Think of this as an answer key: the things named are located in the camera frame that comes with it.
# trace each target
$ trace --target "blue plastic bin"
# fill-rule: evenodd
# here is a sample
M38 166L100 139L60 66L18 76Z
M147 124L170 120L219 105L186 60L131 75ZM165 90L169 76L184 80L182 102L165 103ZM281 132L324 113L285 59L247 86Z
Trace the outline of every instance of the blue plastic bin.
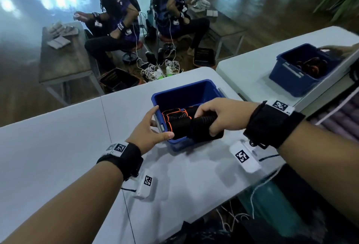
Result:
M205 79L195 83L187 84L167 91L155 93L151 100L154 106L159 105L156 111L159 128L168 131L167 125L162 116L162 112L175 108L184 109L190 106L200 105L210 101L216 97L224 97L223 94L216 88L213 81ZM175 140L168 141L173 151L180 151L188 146L192 146L195 142L187 137L182 137Z
M319 57L328 62L326 74L315 79L295 67L298 61L308 61ZM277 63L269 78L280 85L294 97L301 97L313 88L315 84L324 79L341 62L338 58L331 58L325 52L318 50L311 44L303 44L277 56Z

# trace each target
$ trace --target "black pants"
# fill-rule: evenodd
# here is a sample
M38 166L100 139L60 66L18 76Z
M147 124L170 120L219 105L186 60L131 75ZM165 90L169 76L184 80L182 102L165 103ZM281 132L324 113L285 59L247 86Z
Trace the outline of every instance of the black pants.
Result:
M191 43L191 48L197 48L206 32L209 29L209 20L207 18L198 18L190 20L189 24L181 25L181 29L173 33L173 38L179 38L187 34L195 33L195 37Z
M96 27L94 20L90 20L85 24L92 33L92 36L88 35L89 39L85 43L85 48L97 60L99 68L105 72L116 68L105 51L130 50L136 46L135 42L128 42L123 38L115 39L109 36L113 30L109 22L102 22L102 27Z

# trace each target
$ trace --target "stool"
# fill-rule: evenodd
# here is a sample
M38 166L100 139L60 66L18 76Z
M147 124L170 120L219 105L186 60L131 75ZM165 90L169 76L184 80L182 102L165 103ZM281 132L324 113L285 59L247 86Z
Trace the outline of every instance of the stool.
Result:
M163 50L166 54L170 54L172 50L176 50L176 46L174 45L177 42L177 39L170 39L163 36L160 32L158 32L158 38L164 42Z
M143 47L143 42L138 41L137 47L134 47L130 50L122 50L123 52L125 52L125 54L122 55L123 63L125 65L134 65L138 60L136 51L139 51L142 47Z

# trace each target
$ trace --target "white tabletop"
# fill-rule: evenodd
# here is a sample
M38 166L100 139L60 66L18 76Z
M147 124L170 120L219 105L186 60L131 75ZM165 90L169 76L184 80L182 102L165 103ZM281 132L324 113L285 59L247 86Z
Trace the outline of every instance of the white tabletop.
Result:
M327 27L223 60L219 62L216 71L234 91L246 100L262 102L275 98L295 106L302 98L293 97L269 79L269 74L277 62L276 57L305 43L321 47L324 45L351 46L357 42L359 42L359 36L356 34L340 27Z
M110 144L100 98L0 128L0 242ZM122 192L94 243L134 243Z
M128 137L153 107L154 93L204 79L212 80L228 98L241 100L206 67L101 97L112 142ZM195 221L284 164L280 157L271 158L262 163L262 170L245 173L228 151L240 137L240 131L226 131L222 139L182 153L174 153L167 143L161 143L144 155L142 168L150 169L156 178L152 194L142 201L124 191L136 244L167 239L181 229L183 221ZM258 154L262 157L273 151ZM136 188L136 184L129 180L123 187Z

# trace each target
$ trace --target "floor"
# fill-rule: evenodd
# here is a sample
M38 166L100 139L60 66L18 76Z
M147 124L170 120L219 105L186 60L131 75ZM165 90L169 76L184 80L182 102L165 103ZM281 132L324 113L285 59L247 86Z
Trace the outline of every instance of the floor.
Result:
M149 0L138 1L142 11L149 8ZM247 29L240 53L333 25L330 13L312 14L321 0L209 1ZM70 22L76 10L100 12L100 6L99 0L0 0L0 6L0 126L4 126L62 108L37 81L41 29L58 20ZM335 25L359 32L356 14ZM183 52L178 58L182 68L192 68ZM86 80L74 82L71 88L73 102L97 96Z

